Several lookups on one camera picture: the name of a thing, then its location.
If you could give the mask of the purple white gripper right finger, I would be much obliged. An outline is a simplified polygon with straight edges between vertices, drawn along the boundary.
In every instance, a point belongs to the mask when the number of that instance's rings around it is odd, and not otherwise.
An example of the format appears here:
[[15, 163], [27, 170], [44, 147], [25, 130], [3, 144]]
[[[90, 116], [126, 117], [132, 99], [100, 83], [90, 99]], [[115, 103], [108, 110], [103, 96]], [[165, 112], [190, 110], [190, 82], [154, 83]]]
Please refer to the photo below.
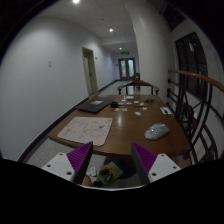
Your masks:
[[166, 154], [155, 154], [137, 143], [132, 144], [131, 152], [142, 184], [149, 184], [180, 170]]

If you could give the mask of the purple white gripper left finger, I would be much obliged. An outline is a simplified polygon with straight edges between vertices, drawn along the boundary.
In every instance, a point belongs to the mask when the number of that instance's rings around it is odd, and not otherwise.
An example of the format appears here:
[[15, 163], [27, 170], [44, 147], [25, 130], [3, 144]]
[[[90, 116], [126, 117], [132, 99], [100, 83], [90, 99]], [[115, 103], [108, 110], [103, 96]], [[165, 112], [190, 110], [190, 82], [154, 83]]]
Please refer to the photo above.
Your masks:
[[65, 154], [59, 152], [42, 169], [70, 182], [81, 184], [93, 153], [93, 143], [84, 144]]

